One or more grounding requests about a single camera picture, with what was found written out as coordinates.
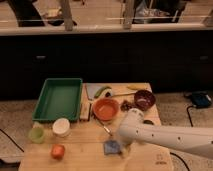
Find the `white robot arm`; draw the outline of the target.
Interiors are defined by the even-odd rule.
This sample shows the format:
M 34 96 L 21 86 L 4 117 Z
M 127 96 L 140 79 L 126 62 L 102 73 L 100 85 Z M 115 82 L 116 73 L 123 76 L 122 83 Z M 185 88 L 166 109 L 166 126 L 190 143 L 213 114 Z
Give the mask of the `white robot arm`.
M 130 109 L 117 129 L 120 144 L 146 142 L 213 160 L 213 128 L 159 126 L 144 123 L 144 113 Z

